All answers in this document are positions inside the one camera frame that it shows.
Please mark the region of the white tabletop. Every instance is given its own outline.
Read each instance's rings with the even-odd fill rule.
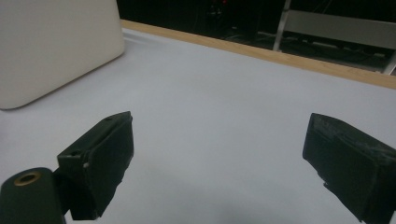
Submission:
[[[55,170],[56,156],[94,124],[130,110],[131,166],[104,216],[80,223],[359,223],[303,159],[307,124],[324,114],[396,147],[396,90],[124,36],[115,61],[0,111],[0,182],[28,168]]]

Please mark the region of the dark background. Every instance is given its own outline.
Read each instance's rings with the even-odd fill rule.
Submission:
[[[117,0],[120,16],[165,28],[222,37],[275,33],[285,0]],[[292,9],[396,22],[395,0],[294,0]]]

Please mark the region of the wooden table edge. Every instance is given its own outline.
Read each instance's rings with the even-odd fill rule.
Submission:
[[[323,61],[308,59],[287,53],[276,52],[269,49],[260,49],[202,35],[194,35],[185,32],[170,30],[134,21],[121,20],[120,22],[123,28],[135,30],[138,32],[181,40],[214,49],[222,49],[273,63],[285,64],[304,70],[319,72],[325,75],[342,77],[362,83],[396,90],[396,77],[389,75],[383,75],[380,73],[344,66],[341,64],[326,63]]]

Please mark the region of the screw hole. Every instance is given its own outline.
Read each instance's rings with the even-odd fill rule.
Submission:
[[[25,175],[21,175],[14,181],[15,186],[25,186],[29,185],[35,181],[37,181],[38,178],[40,178],[41,174],[39,172],[31,172],[27,173]]]

